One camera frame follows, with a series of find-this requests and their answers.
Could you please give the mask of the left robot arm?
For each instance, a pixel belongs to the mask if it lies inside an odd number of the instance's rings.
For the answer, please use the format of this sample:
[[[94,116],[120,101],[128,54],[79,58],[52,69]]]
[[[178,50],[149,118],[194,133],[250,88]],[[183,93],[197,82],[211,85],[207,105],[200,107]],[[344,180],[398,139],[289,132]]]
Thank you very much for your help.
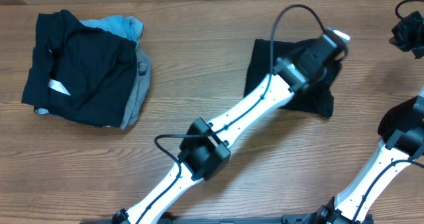
[[[142,201],[116,212],[112,223],[157,223],[185,191],[225,167],[231,147],[263,116],[324,80],[340,54],[347,54],[349,41],[349,35],[327,28],[312,45],[272,56],[269,73],[245,98],[208,122],[196,119],[178,135],[181,152],[171,170]]]

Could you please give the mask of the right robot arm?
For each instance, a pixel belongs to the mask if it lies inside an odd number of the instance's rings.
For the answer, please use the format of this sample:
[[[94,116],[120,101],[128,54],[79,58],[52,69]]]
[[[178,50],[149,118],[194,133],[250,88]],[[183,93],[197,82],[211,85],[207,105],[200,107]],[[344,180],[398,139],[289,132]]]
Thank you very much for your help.
[[[423,92],[392,107],[378,127],[380,140],[354,180],[302,223],[373,223],[369,209],[388,184],[410,165],[423,167]]]

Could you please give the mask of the black t-shirt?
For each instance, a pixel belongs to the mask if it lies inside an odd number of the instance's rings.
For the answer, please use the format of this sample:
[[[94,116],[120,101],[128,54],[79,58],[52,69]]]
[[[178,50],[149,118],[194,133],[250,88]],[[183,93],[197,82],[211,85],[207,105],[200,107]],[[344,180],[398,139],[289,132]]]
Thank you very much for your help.
[[[307,39],[298,42],[275,41],[274,57],[285,56],[293,50],[301,47],[309,47],[317,40]],[[326,118],[330,118],[334,111],[334,97],[330,87],[341,70],[341,64],[330,67],[326,78],[310,89],[301,97],[294,97],[283,109],[291,111],[303,111],[315,113]],[[270,71],[270,41],[256,39],[254,42],[252,56],[246,75],[244,95],[252,92]]]

